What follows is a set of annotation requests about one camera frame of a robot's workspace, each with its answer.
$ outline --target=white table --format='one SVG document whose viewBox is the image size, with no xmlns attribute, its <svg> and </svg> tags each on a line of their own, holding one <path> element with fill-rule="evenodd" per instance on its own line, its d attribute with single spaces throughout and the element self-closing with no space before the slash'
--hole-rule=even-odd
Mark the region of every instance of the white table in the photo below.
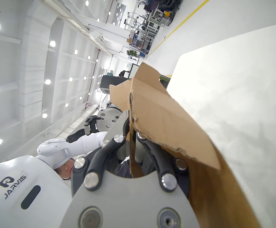
<svg viewBox="0 0 276 228">
<path fill-rule="evenodd" d="M 186 53 L 167 88 L 220 150 L 266 228 L 276 224 L 275 37 L 276 25 Z"/>
</svg>

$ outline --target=metal screw head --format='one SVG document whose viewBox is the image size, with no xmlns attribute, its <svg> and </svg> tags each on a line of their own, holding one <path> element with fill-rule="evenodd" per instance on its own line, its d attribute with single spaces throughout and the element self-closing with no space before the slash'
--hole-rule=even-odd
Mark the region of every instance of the metal screw head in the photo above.
<svg viewBox="0 0 276 228">
<path fill-rule="evenodd" d="M 175 164 L 176 164 L 176 167 L 181 171 L 186 170 L 188 167 L 187 162 L 181 158 L 177 158 L 175 160 Z"/>
<path fill-rule="evenodd" d="M 83 157 L 77 158 L 77 160 L 74 162 L 74 167 L 76 169 L 81 169 L 85 164 L 85 159 Z"/>
<path fill-rule="evenodd" d="M 109 140 L 104 140 L 102 143 L 102 148 L 104 148 L 109 143 Z"/>
<path fill-rule="evenodd" d="M 99 228 L 101 227 L 102 222 L 102 212 L 96 207 L 86 209 L 80 217 L 81 228 Z"/>
<path fill-rule="evenodd" d="M 90 172 L 84 178 L 84 186 L 87 189 L 95 188 L 99 183 L 99 176 L 95 172 Z"/>
<path fill-rule="evenodd" d="M 122 142 L 124 141 L 124 136 L 121 135 L 121 134 L 115 135 L 115 136 L 114 136 L 114 141 L 115 141 L 116 143 L 122 143 Z"/>
<path fill-rule="evenodd" d="M 162 176 L 161 182 L 168 190 L 174 190 L 177 187 L 177 180 L 174 175 L 166 173 Z"/>
<path fill-rule="evenodd" d="M 181 228 L 181 220 L 175 210 L 165 208 L 158 214 L 157 225 L 158 228 Z"/>
<path fill-rule="evenodd" d="M 143 137 L 140 135 L 140 132 L 137 133 L 137 136 L 138 136 L 139 139 L 142 139 L 142 140 L 146 139 L 146 138 L 143 138 Z"/>
</svg>

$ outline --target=cardboard carton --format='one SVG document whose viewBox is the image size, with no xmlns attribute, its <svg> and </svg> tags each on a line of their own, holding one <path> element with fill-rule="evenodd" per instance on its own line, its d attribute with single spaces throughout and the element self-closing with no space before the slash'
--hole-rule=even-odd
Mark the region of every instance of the cardboard carton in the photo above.
<svg viewBox="0 0 276 228">
<path fill-rule="evenodd" d="M 134 159 L 133 131 L 186 160 L 189 201 L 201 228 L 260 227 L 222 155 L 207 134 L 168 94 L 160 74 L 142 63 L 136 75 L 110 85 L 111 102 L 130 111 L 130 164 L 133 177 L 143 175 Z"/>
<path fill-rule="evenodd" d="M 132 44 L 132 39 L 131 38 L 127 38 L 126 42 L 128 42 L 129 44 Z"/>
</svg>

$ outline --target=white ceiling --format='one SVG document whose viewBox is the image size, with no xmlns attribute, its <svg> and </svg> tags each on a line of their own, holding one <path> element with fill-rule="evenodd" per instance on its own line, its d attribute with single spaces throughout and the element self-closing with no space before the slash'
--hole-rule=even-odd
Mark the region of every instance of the white ceiling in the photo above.
<svg viewBox="0 0 276 228">
<path fill-rule="evenodd" d="M 107 19 L 112 0 L 90 0 L 88 7 L 84 2 L 63 0 L 72 12 Z M 40 142 L 75 121 L 86 102 L 95 103 L 90 98 L 105 73 L 100 62 L 106 54 L 39 0 L 2 0 L 0 11 L 1 162 L 33 154 Z"/>
</svg>

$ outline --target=person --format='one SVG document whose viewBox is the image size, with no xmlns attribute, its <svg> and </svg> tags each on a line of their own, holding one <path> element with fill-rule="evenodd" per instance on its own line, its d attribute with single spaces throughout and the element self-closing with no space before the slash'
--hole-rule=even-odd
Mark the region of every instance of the person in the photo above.
<svg viewBox="0 0 276 228">
<path fill-rule="evenodd" d="M 70 180 L 75 160 L 70 158 L 64 165 L 54 169 L 54 171 L 63 179 Z M 130 173 L 129 159 L 119 165 L 117 176 L 124 178 L 132 178 Z"/>
<path fill-rule="evenodd" d="M 126 71 L 126 70 L 123 70 L 120 74 L 119 74 L 119 77 L 123 77 L 125 72 L 129 73 L 130 71 Z"/>
<path fill-rule="evenodd" d="M 63 180 L 70 180 L 71 174 L 73 171 L 75 160 L 70 158 L 64 165 L 54 169 L 54 171 L 63 179 Z"/>
</svg>

